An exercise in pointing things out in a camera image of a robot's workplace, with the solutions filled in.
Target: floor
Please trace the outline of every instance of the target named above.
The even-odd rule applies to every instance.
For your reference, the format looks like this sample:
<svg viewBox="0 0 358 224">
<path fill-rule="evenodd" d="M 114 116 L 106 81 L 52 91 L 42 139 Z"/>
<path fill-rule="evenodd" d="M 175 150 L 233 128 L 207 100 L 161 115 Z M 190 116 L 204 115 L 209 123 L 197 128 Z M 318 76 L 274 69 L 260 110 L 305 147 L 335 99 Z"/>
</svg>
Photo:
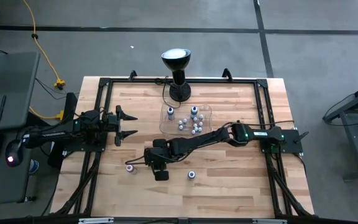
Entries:
<svg viewBox="0 0 358 224">
<path fill-rule="evenodd" d="M 284 78 L 293 118 L 304 138 L 305 163 L 315 213 L 358 221 L 358 180 L 342 176 L 358 170 L 344 129 L 322 117 L 335 102 L 358 90 L 358 35 L 246 34 L 233 29 L 358 30 L 358 0 L 28 0 L 39 26 L 219 28 L 223 32 L 37 32 L 66 91 L 78 92 L 85 75 L 167 75 L 160 54 L 182 47 L 192 51 L 189 76 Z M 21 0 L 0 0 L 0 25 L 31 25 Z M 0 49 L 37 50 L 31 31 L 0 30 Z M 267 48 L 262 48 L 266 41 Z M 56 78 L 42 57 L 37 77 L 52 86 Z M 31 105 L 45 116 L 62 110 L 39 85 Z M 34 157 L 46 165 L 40 152 Z M 0 205 L 0 218 L 38 216 L 47 206 L 57 171 L 41 166 L 29 190 L 32 203 Z"/>
</svg>

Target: lamp base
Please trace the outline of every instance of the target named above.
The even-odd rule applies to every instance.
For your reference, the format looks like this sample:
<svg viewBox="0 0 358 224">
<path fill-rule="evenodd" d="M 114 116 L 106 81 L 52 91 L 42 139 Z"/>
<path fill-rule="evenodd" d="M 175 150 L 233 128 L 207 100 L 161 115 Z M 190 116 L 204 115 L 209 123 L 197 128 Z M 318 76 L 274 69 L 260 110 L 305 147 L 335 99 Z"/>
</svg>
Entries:
<svg viewBox="0 0 358 224">
<path fill-rule="evenodd" d="M 188 83 L 184 83 L 182 86 L 171 85 L 169 88 L 169 95 L 176 102 L 184 102 L 191 96 L 191 88 Z"/>
</svg>

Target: computer mouse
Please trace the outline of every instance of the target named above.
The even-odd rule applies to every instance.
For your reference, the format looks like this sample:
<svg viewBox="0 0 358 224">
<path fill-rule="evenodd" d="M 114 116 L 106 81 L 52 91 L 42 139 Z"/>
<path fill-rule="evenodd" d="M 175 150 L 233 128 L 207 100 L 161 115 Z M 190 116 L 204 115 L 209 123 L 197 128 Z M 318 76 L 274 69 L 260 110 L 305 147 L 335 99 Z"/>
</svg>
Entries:
<svg viewBox="0 0 358 224">
<path fill-rule="evenodd" d="M 9 142 L 5 149 L 5 161 L 10 167 L 20 165 L 23 161 L 23 148 L 21 148 L 21 141 L 15 139 Z"/>
</svg>

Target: wood surface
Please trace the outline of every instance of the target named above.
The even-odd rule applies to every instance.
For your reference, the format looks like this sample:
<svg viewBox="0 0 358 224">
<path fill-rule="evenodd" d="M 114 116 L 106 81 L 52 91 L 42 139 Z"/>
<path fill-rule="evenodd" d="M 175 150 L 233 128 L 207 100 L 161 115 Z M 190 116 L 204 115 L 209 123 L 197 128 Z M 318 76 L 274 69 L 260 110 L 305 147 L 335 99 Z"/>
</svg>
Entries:
<svg viewBox="0 0 358 224">
<path fill-rule="evenodd" d="M 93 109 L 99 78 L 84 77 L 77 113 Z M 190 85 L 191 98 L 184 104 L 210 105 L 213 129 L 238 119 L 243 123 L 259 123 L 252 85 Z M 268 88 L 275 120 L 291 120 L 283 79 L 268 79 Z M 136 167 L 136 175 L 126 172 L 124 162 L 142 156 L 144 147 L 151 146 L 153 139 L 172 138 L 159 130 L 162 89 L 162 85 L 153 83 L 114 84 L 110 111 L 121 105 L 125 113 L 138 118 L 137 121 L 123 121 L 122 130 L 136 129 L 139 132 L 126 138 L 121 147 L 114 145 L 114 134 L 109 134 L 108 145 L 101 158 L 92 216 L 273 217 L 266 163 L 258 141 L 252 141 L 246 147 L 220 143 L 198 149 L 183 162 L 168 164 L 168 181 L 156 182 L 151 170 L 143 165 Z M 165 98 L 172 102 L 168 88 Z M 290 129 L 293 123 L 279 126 Z M 61 208 L 76 189 L 83 157 L 84 152 L 75 152 L 63 161 L 51 212 Z M 313 213 L 302 163 L 294 155 L 284 154 L 283 164 L 288 187 L 306 210 Z M 190 170 L 196 172 L 195 180 L 186 178 Z M 85 190 L 83 207 L 87 192 L 88 189 Z M 284 212 L 280 190 L 278 194 L 280 208 Z"/>
</svg>

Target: clear plastic container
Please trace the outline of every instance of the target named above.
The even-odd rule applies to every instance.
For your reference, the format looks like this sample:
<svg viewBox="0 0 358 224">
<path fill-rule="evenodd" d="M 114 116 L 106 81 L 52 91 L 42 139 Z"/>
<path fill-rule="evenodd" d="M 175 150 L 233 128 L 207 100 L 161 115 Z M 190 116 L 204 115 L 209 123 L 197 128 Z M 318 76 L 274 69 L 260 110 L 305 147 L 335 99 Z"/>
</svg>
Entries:
<svg viewBox="0 0 358 224">
<path fill-rule="evenodd" d="M 198 108 L 197 112 L 197 121 L 194 122 L 191 116 L 191 108 L 196 106 Z M 169 120 L 168 118 L 168 105 L 162 105 L 161 107 L 161 118 L 160 118 L 160 130 L 164 134 L 171 134 L 174 136 L 188 136 L 193 137 L 200 134 L 205 134 L 212 131 L 212 109 L 209 105 L 181 105 L 179 108 L 174 109 L 173 115 L 174 119 Z M 186 124 L 182 124 L 183 129 L 179 129 L 179 121 L 183 122 L 183 119 L 187 119 Z M 202 132 L 197 132 L 192 134 L 191 131 L 194 130 L 193 125 L 196 123 L 202 122 Z"/>
</svg>

